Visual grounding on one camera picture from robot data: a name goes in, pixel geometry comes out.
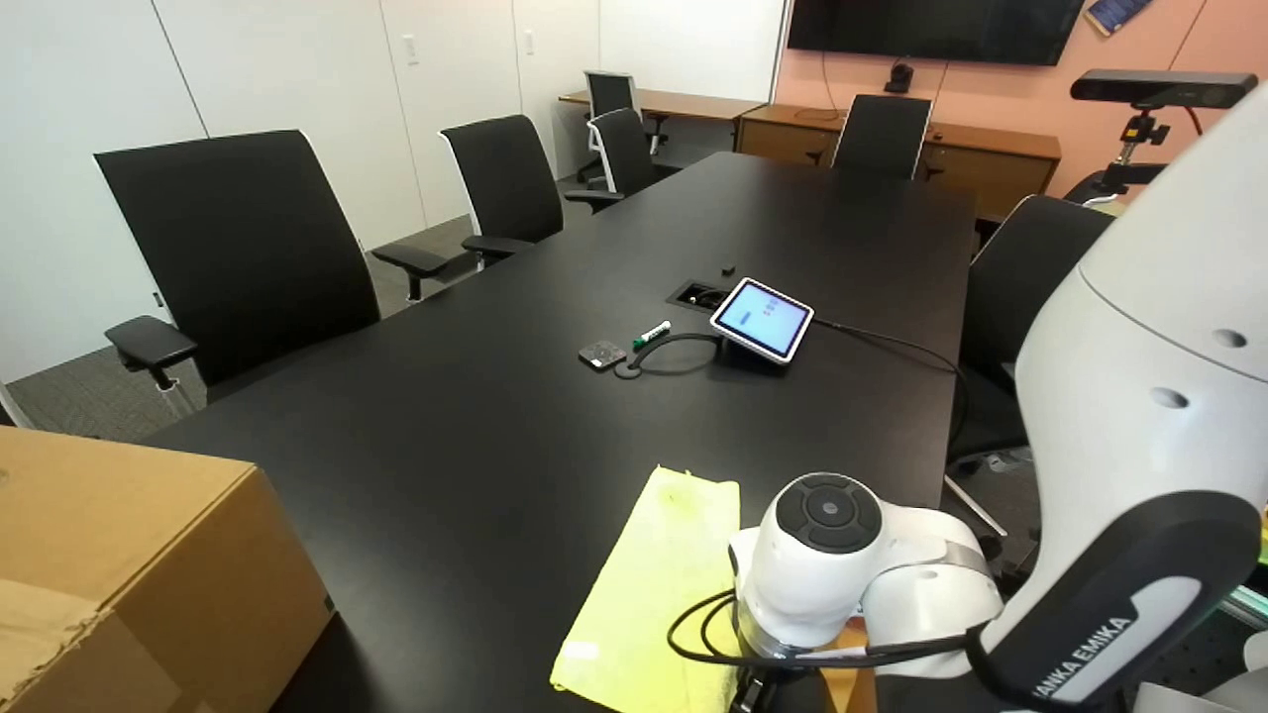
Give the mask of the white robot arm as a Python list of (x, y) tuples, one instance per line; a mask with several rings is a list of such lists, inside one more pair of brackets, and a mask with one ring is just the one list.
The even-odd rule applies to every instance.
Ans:
[(1250, 89), (1079, 256), (1016, 393), (1037, 559), (999, 588), (973, 530), (839, 472), (733, 537), (760, 670), (875, 670), (932, 707), (1087, 713), (1259, 559), (1268, 505), (1268, 89)]

